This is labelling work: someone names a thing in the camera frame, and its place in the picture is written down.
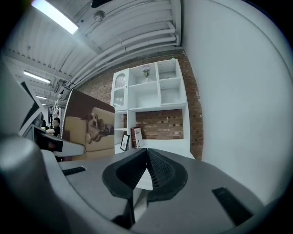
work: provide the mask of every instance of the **ceiling light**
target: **ceiling light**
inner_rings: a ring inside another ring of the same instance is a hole
[[[33,77],[33,78],[37,79],[37,80],[41,80],[41,81],[46,82],[46,83],[48,83],[48,84],[50,83],[50,80],[47,80],[47,79],[42,78],[42,77],[39,77],[39,76],[34,75],[34,74],[32,74],[32,73],[29,73],[29,72],[27,72],[27,71],[24,71],[23,73],[24,73],[24,75],[28,75],[28,76],[30,76],[30,77]]]
[[[47,98],[46,97],[40,97],[40,96],[36,96],[37,98],[40,98],[40,99],[45,99],[45,100],[47,100]]]
[[[34,0],[32,6],[43,12],[71,34],[78,29],[78,26],[76,26],[75,23],[45,0]]]

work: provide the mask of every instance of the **glass cabinet door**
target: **glass cabinet door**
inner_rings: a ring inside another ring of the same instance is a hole
[[[111,105],[115,107],[115,111],[128,109],[128,76],[129,69],[116,72],[113,75]]]

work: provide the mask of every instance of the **pipe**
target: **pipe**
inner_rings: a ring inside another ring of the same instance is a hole
[[[138,48],[141,48],[141,47],[144,47],[144,46],[148,46],[148,45],[152,45],[152,44],[157,44],[157,43],[164,43],[164,42],[171,42],[171,41],[175,41],[176,40],[176,37],[175,36],[172,36],[172,37],[165,37],[165,38],[159,38],[159,39],[153,39],[153,40],[150,40],[150,41],[146,41],[146,42],[142,42],[142,43],[139,43],[137,45],[133,45],[133,46],[130,46],[128,48],[125,48],[123,50],[120,50],[114,54],[112,54],[111,56],[108,56],[107,58],[103,59],[102,61],[100,61],[99,63],[97,63],[93,69],[95,69],[96,67],[108,62],[109,60],[115,58],[115,57],[118,57],[119,55],[122,55],[123,53],[126,53],[126,52],[129,52],[131,50],[134,50],[134,49],[138,49]],[[83,75],[81,75],[75,82],[78,83],[80,80],[82,80],[85,76],[87,76],[91,71],[88,70],[87,72],[85,72]]]
[[[179,46],[179,36],[177,33],[174,33],[174,35],[176,36],[176,45]]]
[[[70,82],[68,82],[66,84],[66,86],[70,86],[75,80],[76,78],[82,74],[85,70],[87,70],[90,66],[92,66],[93,64],[95,64],[95,62],[97,62],[100,58],[106,56],[107,54],[113,52],[114,50],[122,47],[122,46],[126,46],[132,42],[147,38],[147,37],[153,37],[153,36],[157,36],[157,35],[161,35],[161,34],[168,34],[168,33],[175,33],[176,29],[173,26],[173,24],[171,22],[167,22],[169,29],[163,29],[163,30],[158,30],[158,31],[153,31],[153,32],[147,32],[132,38],[129,38],[125,41],[122,41],[121,43],[118,43],[108,49],[106,49],[104,52],[102,52],[101,54],[99,54],[97,57],[95,57],[92,61],[90,61],[89,63],[87,63],[82,69],[80,69],[74,76],[73,78],[70,80]]]
[[[177,45],[177,43],[169,43],[169,44],[165,44],[165,45],[157,45],[157,46],[152,46],[152,47],[144,48],[144,49],[141,49],[141,50],[135,51],[135,52],[133,52],[133,53],[131,53],[131,54],[127,54],[127,55],[125,55],[125,56],[123,56],[123,57],[121,57],[121,58],[115,59],[115,60],[113,60],[113,61],[111,61],[111,62],[109,62],[109,63],[103,65],[103,66],[101,67],[101,69],[103,69],[103,68],[109,66],[109,65],[112,64],[112,63],[117,62],[118,60],[121,60],[122,58],[125,58],[125,57],[127,57],[127,56],[130,56],[130,55],[133,55],[133,54],[136,54],[136,53],[141,53],[141,52],[144,52],[144,51],[146,51],[146,50],[150,50],[150,49],[156,49],[156,48],[161,48],[161,47],[166,47],[166,46],[176,46],[176,45]],[[89,77],[91,77],[91,75],[93,75],[95,72],[96,72],[96,71],[92,71],[92,72],[91,72],[86,78],[84,78],[83,80],[80,80],[77,84],[73,85],[72,89],[73,89],[74,87],[76,87],[77,85],[79,85],[81,82],[83,82],[85,79],[88,79]]]

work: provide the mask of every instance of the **ceiling fixture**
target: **ceiling fixture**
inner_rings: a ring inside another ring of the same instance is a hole
[[[93,15],[93,18],[95,21],[97,22],[101,22],[104,20],[106,16],[106,13],[104,11],[97,11],[94,15]]]
[[[78,26],[45,0],[34,0],[32,6],[43,12],[61,27],[73,34]]]
[[[43,82],[46,82],[46,83],[50,84],[50,80],[48,80],[48,79],[45,79],[45,78],[39,77],[39,76],[34,75],[34,74],[32,74],[32,73],[30,73],[30,72],[27,72],[27,71],[24,71],[23,73],[24,73],[24,75],[28,75],[28,76],[30,76],[30,77],[33,77],[33,78],[37,79],[37,80],[41,80],[41,81],[43,81]]]
[[[40,98],[40,99],[45,99],[45,100],[47,100],[47,98],[46,97],[40,97],[40,96],[36,96],[37,98]]]

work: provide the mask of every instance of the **ceiling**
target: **ceiling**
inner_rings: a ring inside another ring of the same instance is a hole
[[[153,48],[175,49],[181,40],[180,0],[113,0],[91,8],[90,0],[48,0],[74,23],[71,35],[39,10],[30,7],[2,50],[10,72],[26,80],[42,103],[53,105],[70,90],[103,69]],[[93,15],[102,10],[102,22]],[[23,71],[49,79],[30,78]]]

